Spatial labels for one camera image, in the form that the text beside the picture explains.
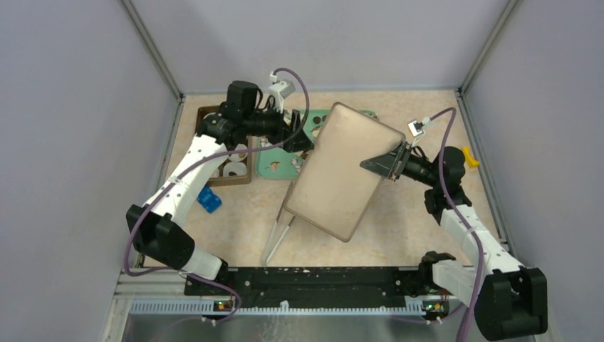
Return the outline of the brown chocolate box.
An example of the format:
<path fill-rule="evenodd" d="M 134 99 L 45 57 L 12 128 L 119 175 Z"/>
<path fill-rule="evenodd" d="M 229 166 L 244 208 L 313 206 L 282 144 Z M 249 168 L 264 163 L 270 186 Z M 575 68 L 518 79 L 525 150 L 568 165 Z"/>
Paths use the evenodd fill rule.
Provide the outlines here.
<path fill-rule="evenodd" d="M 197 109 L 195 134 L 200 130 L 204 117 L 216 113 L 218 105 L 202 106 Z M 252 156 L 242 153 L 229 156 L 212 174 L 207 182 L 209 187 L 223 187 L 234 185 L 247 185 L 251 182 Z"/>

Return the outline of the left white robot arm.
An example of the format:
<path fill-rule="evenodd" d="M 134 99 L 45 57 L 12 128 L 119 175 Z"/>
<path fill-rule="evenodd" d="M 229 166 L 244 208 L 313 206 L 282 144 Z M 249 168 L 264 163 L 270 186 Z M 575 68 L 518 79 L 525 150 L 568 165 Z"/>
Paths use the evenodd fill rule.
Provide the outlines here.
<path fill-rule="evenodd" d="M 197 123 L 190 146 L 165 183 L 144 204 L 128 209 L 130 245 L 135 251 L 169 269 L 201 277 L 202 286 L 211 294 L 226 290 L 227 263 L 198 247 L 183 226 L 198 194 L 225 160 L 255 151 L 246 148 L 249 138 L 266 138 L 266 150 L 313 148 L 303 131 L 307 115 L 284 108 L 295 89 L 292 81 L 272 76 L 268 98 L 259 105 L 262 92 L 256 84 L 234 81 L 229 85 L 226 100 Z"/>

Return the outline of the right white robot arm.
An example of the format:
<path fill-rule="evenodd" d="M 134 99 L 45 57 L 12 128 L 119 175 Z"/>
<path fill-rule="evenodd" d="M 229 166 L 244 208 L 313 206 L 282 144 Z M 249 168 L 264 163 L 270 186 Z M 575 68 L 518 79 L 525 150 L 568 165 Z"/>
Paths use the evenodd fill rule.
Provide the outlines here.
<path fill-rule="evenodd" d="M 479 218 L 462 187 L 467 154 L 442 142 L 429 160 L 415 142 L 401 142 L 360 166 L 390 180 L 404 175 L 427 185 L 427 212 L 474 266 L 469 271 L 453 256 L 437 252 L 427 252 L 420 262 L 421 290 L 444 289 L 466 307 L 456 341 L 467 339 L 471 323 L 488 341 L 543 334 L 548 330 L 546 276 L 512 256 Z"/>

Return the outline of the yellow block near wall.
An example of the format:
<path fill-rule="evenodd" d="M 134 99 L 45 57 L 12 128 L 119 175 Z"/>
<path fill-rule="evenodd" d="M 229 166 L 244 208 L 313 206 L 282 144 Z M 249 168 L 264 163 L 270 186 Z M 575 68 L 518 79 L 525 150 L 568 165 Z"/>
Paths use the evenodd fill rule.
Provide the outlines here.
<path fill-rule="evenodd" d="M 472 149 L 470 147 L 463 147 L 462 152 L 464 155 L 465 164 L 471 169 L 477 169 L 480 162 L 473 156 Z"/>

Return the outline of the blue small block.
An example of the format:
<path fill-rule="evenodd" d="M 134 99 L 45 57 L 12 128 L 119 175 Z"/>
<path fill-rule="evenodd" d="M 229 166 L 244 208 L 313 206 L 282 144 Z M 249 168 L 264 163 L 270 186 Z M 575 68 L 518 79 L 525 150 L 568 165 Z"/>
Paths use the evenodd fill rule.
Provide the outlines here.
<path fill-rule="evenodd" d="M 197 202 L 210 214 L 222 206 L 222 200 L 208 186 L 200 190 Z"/>

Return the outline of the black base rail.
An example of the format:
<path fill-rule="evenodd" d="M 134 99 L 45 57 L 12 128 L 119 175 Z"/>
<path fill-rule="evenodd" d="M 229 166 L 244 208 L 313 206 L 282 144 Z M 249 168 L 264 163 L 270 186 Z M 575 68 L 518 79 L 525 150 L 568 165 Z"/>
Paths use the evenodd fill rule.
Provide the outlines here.
<path fill-rule="evenodd" d="M 217 281 L 220 287 L 188 276 L 184 294 L 228 299 L 237 294 L 245 309 L 276 308 L 283 301 L 293 309 L 398 309 L 413 299 L 450 298 L 418 268 L 404 266 L 239 267 Z"/>

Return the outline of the green floral tray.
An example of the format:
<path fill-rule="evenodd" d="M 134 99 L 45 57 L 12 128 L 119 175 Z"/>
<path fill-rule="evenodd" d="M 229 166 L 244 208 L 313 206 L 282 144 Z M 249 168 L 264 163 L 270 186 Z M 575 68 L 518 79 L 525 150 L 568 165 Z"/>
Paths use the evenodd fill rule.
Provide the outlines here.
<path fill-rule="evenodd" d="M 317 138 L 325 125 L 329 109 L 312 109 L 304 125 L 304 133 L 311 142 Z M 271 180 L 294 180 L 297 178 L 310 152 L 286 152 L 281 148 L 257 152 L 254 157 L 255 170 L 259 177 Z"/>

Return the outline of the brown box lid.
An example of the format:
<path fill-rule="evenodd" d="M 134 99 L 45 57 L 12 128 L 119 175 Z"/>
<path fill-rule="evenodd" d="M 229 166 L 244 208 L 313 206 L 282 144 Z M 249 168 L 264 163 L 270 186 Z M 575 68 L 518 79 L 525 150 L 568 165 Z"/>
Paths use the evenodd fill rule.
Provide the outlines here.
<path fill-rule="evenodd" d="M 349 242 L 383 181 L 361 162 L 390 152 L 404 140 L 403 132 L 334 103 L 288 192 L 285 210 Z"/>

